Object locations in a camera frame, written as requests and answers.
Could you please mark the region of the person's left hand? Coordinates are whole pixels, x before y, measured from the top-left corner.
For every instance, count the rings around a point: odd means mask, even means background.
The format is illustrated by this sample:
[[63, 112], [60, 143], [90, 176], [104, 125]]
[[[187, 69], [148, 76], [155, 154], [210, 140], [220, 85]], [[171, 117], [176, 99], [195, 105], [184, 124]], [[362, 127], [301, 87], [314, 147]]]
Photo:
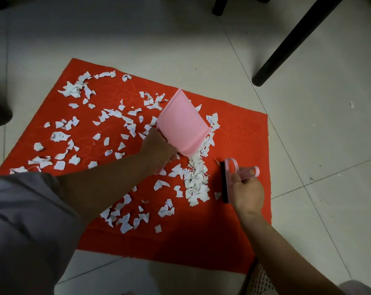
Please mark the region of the person's left hand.
[[140, 154], [144, 158], [152, 174], [158, 174], [169, 163], [171, 155], [178, 150], [167, 143], [156, 128], [150, 128], [147, 137], [144, 139]]

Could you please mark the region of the person's right hand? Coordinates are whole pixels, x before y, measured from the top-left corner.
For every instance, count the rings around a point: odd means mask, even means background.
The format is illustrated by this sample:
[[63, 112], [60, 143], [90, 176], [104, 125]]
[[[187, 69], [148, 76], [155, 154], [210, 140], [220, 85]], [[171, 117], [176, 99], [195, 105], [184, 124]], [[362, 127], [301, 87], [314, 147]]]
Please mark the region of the person's right hand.
[[243, 181], [242, 191], [233, 193], [233, 208], [239, 219], [250, 216], [261, 215], [265, 192], [262, 184], [257, 178]]

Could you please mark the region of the pink hand brush black bristles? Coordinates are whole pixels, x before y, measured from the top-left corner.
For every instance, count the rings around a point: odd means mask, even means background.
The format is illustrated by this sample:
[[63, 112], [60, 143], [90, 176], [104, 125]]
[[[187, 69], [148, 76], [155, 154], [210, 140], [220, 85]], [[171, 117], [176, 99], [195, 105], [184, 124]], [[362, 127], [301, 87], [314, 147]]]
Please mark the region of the pink hand brush black bristles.
[[251, 178], [257, 178], [260, 175], [260, 169], [257, 166], [253, 167], [244, 167], [241, 170], [239, 165], [234, 158], [225, 158], [224, 161], [220, 162], [221, 170], [221, 183], [222, 183], [222, 200], [223, 203], [232, 204], [233, 195], [232, 195], [232, 175], [230, 172], [230, 165], [233, 164], [235, 173], [240, 176], [241, 181], [246, 181]]

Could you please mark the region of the pink dustpan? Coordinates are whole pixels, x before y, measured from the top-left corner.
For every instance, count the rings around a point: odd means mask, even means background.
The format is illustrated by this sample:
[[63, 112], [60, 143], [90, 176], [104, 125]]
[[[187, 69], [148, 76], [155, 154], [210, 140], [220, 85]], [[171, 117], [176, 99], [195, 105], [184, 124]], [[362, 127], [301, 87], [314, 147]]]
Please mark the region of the pink dustpan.
[[162, 109], [156, 128], [169, 144], [186, 157], [198, 152], [210, 132], [210, 127], [181, 89], [175, 92]]

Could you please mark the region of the person's right forearm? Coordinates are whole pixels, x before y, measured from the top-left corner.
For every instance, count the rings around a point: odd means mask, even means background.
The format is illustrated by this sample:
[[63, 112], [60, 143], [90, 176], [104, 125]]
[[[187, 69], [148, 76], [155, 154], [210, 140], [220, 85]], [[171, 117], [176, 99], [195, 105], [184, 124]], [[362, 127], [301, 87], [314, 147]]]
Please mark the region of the person's right forearm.
[[239, 213], [243, 231], [279, 295], [345, 295], [263, 218]]

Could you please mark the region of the person's left forearm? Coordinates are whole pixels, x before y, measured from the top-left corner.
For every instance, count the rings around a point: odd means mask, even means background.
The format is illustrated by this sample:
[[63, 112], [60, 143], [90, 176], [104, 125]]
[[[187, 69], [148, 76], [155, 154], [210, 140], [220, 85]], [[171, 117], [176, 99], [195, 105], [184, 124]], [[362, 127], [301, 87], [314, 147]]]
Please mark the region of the person's left forearm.
[[104, 165], [60, 175], [56, 179], [64, 202], [88, 225], [157, 169], [151, 155], [140, 151]]

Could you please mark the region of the red floor mat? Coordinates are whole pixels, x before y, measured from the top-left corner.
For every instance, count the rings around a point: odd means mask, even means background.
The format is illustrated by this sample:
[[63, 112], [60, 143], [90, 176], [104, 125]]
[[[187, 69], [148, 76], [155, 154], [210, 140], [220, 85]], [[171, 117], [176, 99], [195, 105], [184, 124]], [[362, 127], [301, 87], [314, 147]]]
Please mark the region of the red floor mat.
[[[0, 176], [24, 167], [30, 172], [42, 169], [53, 175], [88, 168], [90, 162], [103, 165], [140, 149], [147, 125], [161, 111], [144, 106], [151, 95], [171, 99], [178, 90], [113, 68], [71, 59], [45, 98], [30, 124], [0, 166]], [[235, 158], [241, 166], [258, 166], [265, 189], [262, 215], [271, 224], [271, 179], [267, 115], [230, 103], [185, 91], [190, 102], [201, 105], [200, 116], [217, 113], [219, 128], [212, 132], [214, 142], [208, 156], [202, 157], [208, 174], [209, 198], [190, 205], [184, 181], [170, 177], [178, 164], [191, 169], [188, 158], [169, 163], [166, 175], [154, 175], [129, 192], [131, 202], [120, 210], [130, 214], [129, 224], [141, 213], [149, 213], [136, 229], [122, 233], [121, 224], [104, 217], [86, 228], [78, 249], [124, 257], [174, 263], [198, 268], [245, 274], [254, 259], [252, 248], [229, 204], [215, 199], [221, 192], [220, 168], [216, 161]], [[28, 162], [36, 156], [50, 156], [52, 164], [40, 168]]]

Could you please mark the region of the white mesh basket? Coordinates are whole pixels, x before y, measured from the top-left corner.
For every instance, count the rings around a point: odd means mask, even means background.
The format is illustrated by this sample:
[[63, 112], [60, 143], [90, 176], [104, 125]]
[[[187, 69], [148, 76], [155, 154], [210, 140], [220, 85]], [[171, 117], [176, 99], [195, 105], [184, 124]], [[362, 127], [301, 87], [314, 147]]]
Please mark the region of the white mesh basket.
[[257, 258], [252, 261], [248, 269], [239, 295], [278, 295]]

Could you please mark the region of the thick black table leg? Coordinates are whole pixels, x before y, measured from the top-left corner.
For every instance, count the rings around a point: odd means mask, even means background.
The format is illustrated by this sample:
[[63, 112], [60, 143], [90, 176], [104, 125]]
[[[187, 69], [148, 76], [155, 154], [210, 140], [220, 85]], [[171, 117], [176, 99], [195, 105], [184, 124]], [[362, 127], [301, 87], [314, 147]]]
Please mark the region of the thick black table leg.
[[261, 87], [343, 0], [316, 0], [285, 40], [252, 77]]

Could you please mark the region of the thin black furniture leg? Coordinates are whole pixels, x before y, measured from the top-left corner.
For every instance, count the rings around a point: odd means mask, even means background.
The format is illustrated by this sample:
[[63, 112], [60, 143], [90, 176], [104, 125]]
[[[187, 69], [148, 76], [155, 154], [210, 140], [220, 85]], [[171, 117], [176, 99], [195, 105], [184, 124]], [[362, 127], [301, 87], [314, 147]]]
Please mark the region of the thin black furniture leg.
[[212, 14], [215, 16], [222, 16], [225, 7], [227, 5], [228, 0], [215, 0], [213, 9], [212, 9]]

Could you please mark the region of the grey shirt sleeve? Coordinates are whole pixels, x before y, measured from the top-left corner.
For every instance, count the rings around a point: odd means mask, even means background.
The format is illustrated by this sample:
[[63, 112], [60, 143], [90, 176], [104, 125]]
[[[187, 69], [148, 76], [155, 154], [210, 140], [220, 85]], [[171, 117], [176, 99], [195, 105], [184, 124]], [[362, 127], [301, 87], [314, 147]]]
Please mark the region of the grey shirt sleeve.
[[86, 225], [48, 173], [0, 176], [0, 295], [54, 295]]

